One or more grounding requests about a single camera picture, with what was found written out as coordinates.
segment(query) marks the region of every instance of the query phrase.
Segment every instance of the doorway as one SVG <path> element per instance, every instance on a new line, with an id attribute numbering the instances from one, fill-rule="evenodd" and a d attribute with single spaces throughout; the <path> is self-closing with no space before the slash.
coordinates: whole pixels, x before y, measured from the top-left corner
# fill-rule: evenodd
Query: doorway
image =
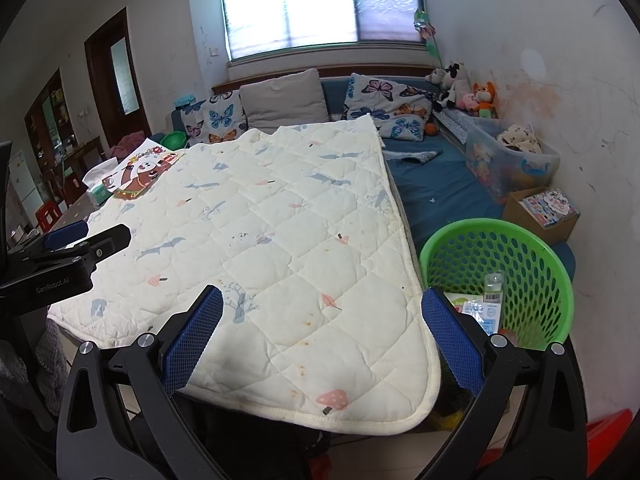
<path id="1" fill-rule="evenodd" d="M 109 146 L 122 137 L 151 132 L 131 59 L 127 9 L 122 9 L 84 42 L 89 79 Z"/>

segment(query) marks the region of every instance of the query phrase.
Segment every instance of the blue bed sheet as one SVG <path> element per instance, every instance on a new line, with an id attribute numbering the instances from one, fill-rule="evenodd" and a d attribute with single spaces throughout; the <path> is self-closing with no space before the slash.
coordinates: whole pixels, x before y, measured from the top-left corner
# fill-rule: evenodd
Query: blue bed sheet
<path id="1" fill-rule="evenodd" d="M 422 142 L 383 139 L 392 152 L 441 150 L 442 154 L 427 162 L 387 161 L 398 187 L 409 222 L 415 250 L 420 254 L 425 242 L 438 229 L 466 218 L 501 218 L 503 205 L 495 203 L 485 188 L 465 166 L 465 156 L 443 136 L 425 137 Z M 552 247 L 571 279 L 575 274 L 575 257 L 562 242 Z"/>

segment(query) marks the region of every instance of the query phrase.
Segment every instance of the window frame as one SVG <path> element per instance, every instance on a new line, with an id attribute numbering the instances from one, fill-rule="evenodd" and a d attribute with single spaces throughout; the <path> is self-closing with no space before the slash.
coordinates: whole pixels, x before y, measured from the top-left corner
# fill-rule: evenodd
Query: window frame
<path id="1" fill-rule="evenodd" d="M 424 0 L 418 0 L 418 8 L 424 9 Z M 300 46 L 288 46 L 285 48 L 279 48 L 276 50 L 266 50 L 264 52 L 256 52 L 255 54 L 249 54 L 248 56 L 241 57 L 232 57 L 231 55 L 231 46 L 229 44 L 229 34 L 228 34 L 228 15 L 226 13 L 226 3 L 225 0 L 222 0 L 222 12 L 224 14 L 225 19 L 225 43 L 226 49 L 229 57 L 228 64 L 231 65 L 236 61 L 251 61 L 251 60 L 259 60 L 259 59 L 268 59 L 269 57 L 277 57 L 282 56 L 283 54 L 296 54 L 300 52 L 312 52 L 317 49 L 331 49 L 340 48 L 341 46 L 348 47 L 358 47 L 358 46 L 389 46 L 393 44 L 397 45 L 424 45 L 425 40 L 420 38 L 416 41 L 398 41 L 398 40 L 360 40 L 360 20 L 358 18 L 358 6 L 356 0 L 353 0 L 353 10 L 355 13 L 355 21 L 356 21 L 356 33 L 358 35 L 358 41 L 347 41 L 344 43 L 316 43 L 310 45 L 300 45 Z"/>

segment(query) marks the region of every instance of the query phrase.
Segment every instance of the orange butterfly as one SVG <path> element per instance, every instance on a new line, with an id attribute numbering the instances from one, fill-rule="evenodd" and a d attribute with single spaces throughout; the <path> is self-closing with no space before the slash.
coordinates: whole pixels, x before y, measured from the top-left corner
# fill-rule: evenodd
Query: orange butterfly
<path id="1" fill-rule="evenodd" d="M 409 108 L 408 105 L 404 104 L 398 108 L 398 111 L 394 113 L 394 115 L 417 115 L 420 116 L 421 119 L 427 116 L 426 108 Z"/>
<path id="2" fill-rule="evenodd" d="M 236 138 L 236 130 L 231 130 L 224 137 L 219 137 L 217 135 L 209 134 L 209 142 L 211 144 L 215 144 L 216 142 L 227 142 L 228 140 L 234 140 Z"/>

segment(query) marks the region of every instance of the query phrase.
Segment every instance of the beige cushion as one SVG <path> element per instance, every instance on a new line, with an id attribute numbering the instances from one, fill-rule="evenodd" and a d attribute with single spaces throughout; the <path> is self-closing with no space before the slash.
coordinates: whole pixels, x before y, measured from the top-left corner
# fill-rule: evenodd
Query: beige cushion
<path id="1" fill-rule="evenodd" d="M 240 100 L 249 128 L 258 128 L 266 134 L 272 134 L 279 126 L 329 121 L 315 68 L 241 86 Z"/>

